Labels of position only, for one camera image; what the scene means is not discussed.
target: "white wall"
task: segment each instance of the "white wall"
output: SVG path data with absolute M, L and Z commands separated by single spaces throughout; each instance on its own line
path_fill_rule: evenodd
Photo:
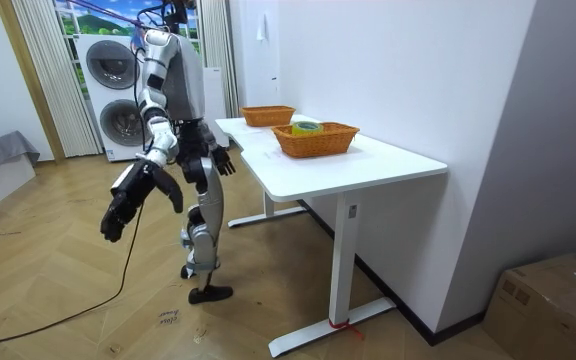
M 359 229 L 359 255 L 431 330 L 438 329 L 533 6 L 279 2 L 282 103 L 449 164 L 448 176 L 365 191 Z M 334 225 L 329 198 L 311 204 Z
M 576 2 L 539 0 L 442 311 L 483 311 L 509 267 L 576 252 Z
M 0 128 L 19 130 L 41 156 L 54 156 L 0 18 Z
M 277 105 L 279 99 L 279 36 L 277 0 L 229 1 L 235 72 L 240 106 Z M 257 40 L 266 15 L 266 40 Z

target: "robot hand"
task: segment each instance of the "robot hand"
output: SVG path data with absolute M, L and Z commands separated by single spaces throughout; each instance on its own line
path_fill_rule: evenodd
M 101 232 L 106 240 L 116 242 L 121 238 L 124 226 L 155 186 L 168 196 L 176 213 L 183 211 L 183 195 L 175 179 L 156 163 L 139 160 L 130 165 L 110 189 L 113 199 L 101 220 Z
M 224 147 L 218 146 L 211 154 L 220 175 L 228 176 L 235 173 L 235 167 L 230 161 L 230 156 L 228 156 Z

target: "humanoid robot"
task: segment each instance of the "humanoid robot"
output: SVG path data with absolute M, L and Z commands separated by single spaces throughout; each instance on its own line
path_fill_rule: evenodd
M 187 226 L 181 231 L 182 242 L 190 249 L 181 276 L 198 275 L 198 287 L 188 295 L 191 304 L 198 304 L 233 294 L 231 287 L 213 286 L 210 281 L 213 270 L 219 267 L 217 246 L 224 209 L 219 175 L 232 174 L 235 168 L 203 121 L 203 69 L 199 56 L 188 39 L 173 31 L 179 22 L 185 22 L 184 6 L 188 3 L 166 0 L 163 6 L 166 3 L 177 6 L 177 11 L 166 16 L 166 30 L 171 31 L 150 29 L 143 38 L 146 55 L 138 104 L 152 142 L 112 185 L 113 200 L 101 221 L 101 232 L 107 240 L 119 240 L 124 226 L 155 187 L 172 201 L 174 211 L 181 213 L 181 190 L 164 170 L 176 162 L 185 180 L 194 184 L 197 191 L 198 204 L 189 208 Z

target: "brown basket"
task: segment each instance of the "brown basket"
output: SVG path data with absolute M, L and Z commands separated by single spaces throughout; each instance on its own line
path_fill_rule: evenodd
M 345 153 L 359 131 L 356 127 L 334 122 L 321 125 L 324 131 L 308 135 L 293 135 L 292 125 L 275 126 L 272 132 L 277 136 L 283 152 L 299 158 Z
M 258 106 L 241 108 L 248 126 L 275 126 L 290 124 L 295 108 L 290 106 Z

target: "cardboard box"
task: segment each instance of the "cardboard box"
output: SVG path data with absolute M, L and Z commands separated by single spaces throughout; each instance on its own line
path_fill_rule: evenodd
M 504 272 L 483 328 L 517 360 L 576 359 L 576 255 Z

